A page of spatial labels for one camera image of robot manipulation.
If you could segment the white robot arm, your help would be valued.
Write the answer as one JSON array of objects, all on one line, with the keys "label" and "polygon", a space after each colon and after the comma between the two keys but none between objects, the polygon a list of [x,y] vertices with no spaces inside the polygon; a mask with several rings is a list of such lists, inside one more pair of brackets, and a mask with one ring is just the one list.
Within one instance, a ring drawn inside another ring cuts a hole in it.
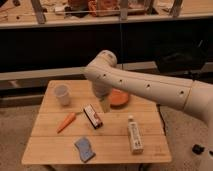
[{"label": "white robot arm", "polygon": [[117,58],[102,50],[84,69],[96,97],[117,88],[183,111],[208,126],[207,145],[199,171],[213,171],[213,84],[191,79],[130,72],[116,68]]}]

